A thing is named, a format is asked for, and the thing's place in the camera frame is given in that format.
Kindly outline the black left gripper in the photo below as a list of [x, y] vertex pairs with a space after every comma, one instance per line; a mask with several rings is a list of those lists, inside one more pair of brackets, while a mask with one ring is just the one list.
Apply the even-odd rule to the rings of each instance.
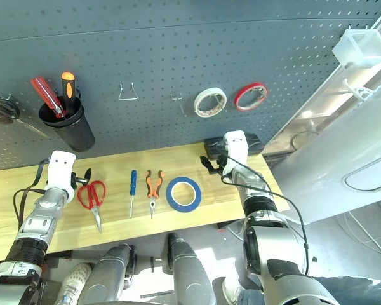
[[88, 168], [85, 171], [84, 178], [77, 177], [76, 173], [72, 172], [70, 184], [71, 184], [73, 190], [76, 191], [79, 184], [81, 184], [82, 186], [85, 186], [86, 184], [89, 183], [90, 179], [91, 179], [91, 168]]

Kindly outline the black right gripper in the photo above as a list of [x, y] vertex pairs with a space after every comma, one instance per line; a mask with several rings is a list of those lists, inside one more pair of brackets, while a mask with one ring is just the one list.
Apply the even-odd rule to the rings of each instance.
[[[211, 164], [211, 162], [209, 161], [209, 159], [206, 156], [200, 156], [199, 159], [201, 161], [201, 164], [208, 170], [208, 173], [210, 175], [217, 173], [217, 169], [213, 167], [213, 165]], [[223, 175], [224, 168], [227, 165], [227, 156], [225, 154], [219, 155], [216, 162], [218, 165], [218, 173], [220, 175]]]

